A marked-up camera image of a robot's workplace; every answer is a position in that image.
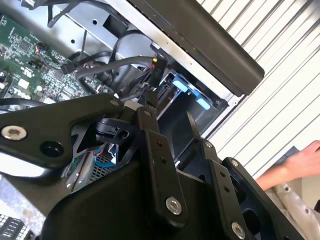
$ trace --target chip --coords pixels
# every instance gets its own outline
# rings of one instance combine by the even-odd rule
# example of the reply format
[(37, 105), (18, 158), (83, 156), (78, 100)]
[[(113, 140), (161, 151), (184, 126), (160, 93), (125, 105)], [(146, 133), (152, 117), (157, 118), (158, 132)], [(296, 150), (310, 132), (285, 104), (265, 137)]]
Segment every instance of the chip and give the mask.
[(58, 79), (58, 80), (62, 79), (63, 76), (64, 76), (64, 73), (61, 72), (61, 71), (56, 71), (56, 72), (54, 73), (54, 77), (55, 77), (56, 79)]
[(25, 41), (20, 42), (19, 48), (21, 48), (23, 51), (27, 52), (30, 48), (30, 45), (26, 43)]

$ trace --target hand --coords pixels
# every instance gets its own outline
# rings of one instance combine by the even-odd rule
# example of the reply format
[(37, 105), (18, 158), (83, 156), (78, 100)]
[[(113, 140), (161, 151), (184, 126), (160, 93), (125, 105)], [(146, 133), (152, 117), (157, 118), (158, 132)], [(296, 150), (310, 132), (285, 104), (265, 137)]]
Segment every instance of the hand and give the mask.
[(288, 157), (283, 165), (293, 179), (320, 175), (320, 140)]

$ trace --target blue wire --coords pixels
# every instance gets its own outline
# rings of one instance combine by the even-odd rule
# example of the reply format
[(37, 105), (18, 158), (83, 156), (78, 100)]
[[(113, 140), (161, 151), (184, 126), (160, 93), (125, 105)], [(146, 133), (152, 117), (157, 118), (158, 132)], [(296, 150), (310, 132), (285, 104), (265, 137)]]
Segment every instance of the blue wire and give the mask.
[[(95, 155), (99, 154), (102, 150), (103, 150), (103, 148), (99, 148), (95, 152)], [(111, 168), (111, 167), (115, 166), (115, 164), (113, 162), (105, 162), (105, 163), (98, 162), (97, 156), (94, 156), (93, 161), (94, 161), (95, 165), (97, 165), (98, 167), (101, 167), (101, 168)]]

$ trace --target screw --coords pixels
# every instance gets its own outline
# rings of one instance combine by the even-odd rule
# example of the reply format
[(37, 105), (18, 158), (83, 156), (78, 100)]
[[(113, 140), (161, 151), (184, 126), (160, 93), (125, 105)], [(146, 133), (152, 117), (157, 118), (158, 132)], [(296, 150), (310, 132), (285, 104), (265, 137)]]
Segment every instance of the screw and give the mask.
[(119, 106), (119, 103), (116, 100), (110, 100), (110, 103), (115, 106)]
[(182, 206), (180, 202), (173, 196), (168, 197), (165, 200), (166, 208), (174, 215), (180, 215), (182, 213)]
[(206, 141), (206, 142), (205, 142), (205, 145), (206, 145), (208, 148), (210, 148), (210, 149), (213, 147), (212, 143), (209, 142), (209, 141)]
[(146, 115), (151, 116), (151, 112), (149, 112), (149, 111), (147, 111), (147, 110), (144, 110), (143, 112), (144, 112)]
[(11, 141), (20, 141), (27, 137), (27, 131), (21, 126), (6, 126), (1, 130), (1, 135)]
[(232, 163), (232, 165), (235, 166), (235, 167), (238, 167), (238, 166), (239, 166), (239, 164), (238, 164), (235, 160), (232, 160), (231, 163)]
[(234, 234), (241, 240), (246, 238), (246, 233), (244, 231), (244, 229), (237, 223), (237, 222), (233, 222), (231, 224), (231, 228), (234, 232)]

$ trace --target grey cable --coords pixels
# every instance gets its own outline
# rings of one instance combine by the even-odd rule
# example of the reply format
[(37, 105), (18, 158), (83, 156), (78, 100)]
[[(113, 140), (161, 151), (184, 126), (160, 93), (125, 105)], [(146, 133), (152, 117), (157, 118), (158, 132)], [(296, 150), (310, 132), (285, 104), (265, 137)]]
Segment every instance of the grey cable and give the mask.
[(146, 67), (151, 67), (153, 59), (154, 59), (154, 57), (152, 57), (152, 56), (128, 57), (128, 58), (124, 58), (121, 60), (113, 61), (113, 62), (106, 64), (106, 65), (97, 66), (97, 67), (90, 68), (90, 69), (80, 70), (75, 73), (75, 78), (79, 79), (79, 78), (83, 78), (88, 75), (100, 74), (100, 73), (104, 73), (106, 71), (109, 71), (109, 70), (112, 70), (115, 68), (119, 68), (119, 67), (126, 66), (126, 65), (131, 65), (131, 64), (140, 64), (140, 65), (148, 64), (148, 65), (146, 65)]

